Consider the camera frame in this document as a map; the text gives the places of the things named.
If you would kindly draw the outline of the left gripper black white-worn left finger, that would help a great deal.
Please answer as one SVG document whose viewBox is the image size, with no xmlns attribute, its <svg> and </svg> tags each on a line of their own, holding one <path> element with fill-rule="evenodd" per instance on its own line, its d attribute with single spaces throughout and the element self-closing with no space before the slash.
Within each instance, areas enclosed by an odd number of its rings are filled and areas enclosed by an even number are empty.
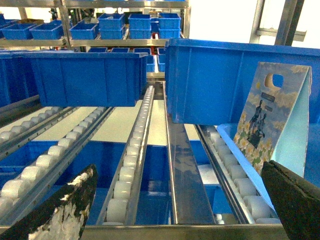
<svg viewBox="0 0 320 240">
<path fill-rule="evenodd" d="M 96 194 L 95 164 L 85 167 L 40 206 L 5 230 L 2 240 L 79 240 Z"/>
</svg>

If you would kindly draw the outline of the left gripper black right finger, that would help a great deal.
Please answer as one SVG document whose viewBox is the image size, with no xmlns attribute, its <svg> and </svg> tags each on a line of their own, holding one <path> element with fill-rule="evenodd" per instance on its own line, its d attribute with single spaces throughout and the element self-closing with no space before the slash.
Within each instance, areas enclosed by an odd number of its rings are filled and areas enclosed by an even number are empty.
<svg viewBox="0 0 320 240">
<path fill-rule="evenodd" d="M 261 178 L 288 238 L 318 240 L 320 188 L 273 160 L 264 162 Z"/>
</svg>

